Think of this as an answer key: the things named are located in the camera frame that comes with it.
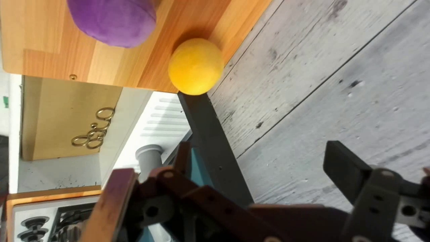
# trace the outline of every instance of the yellow ball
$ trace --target yellow ball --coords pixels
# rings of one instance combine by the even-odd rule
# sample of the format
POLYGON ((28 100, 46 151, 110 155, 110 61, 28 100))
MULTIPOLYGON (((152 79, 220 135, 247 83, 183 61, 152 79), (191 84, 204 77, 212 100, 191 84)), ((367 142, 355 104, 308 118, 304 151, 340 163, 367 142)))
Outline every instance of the yellow ball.
POLYGON ((211 89, 224 69, 220 49, 205 38, 181 42, 169 61, 169 77, 176 88, 188 95, 211 89))

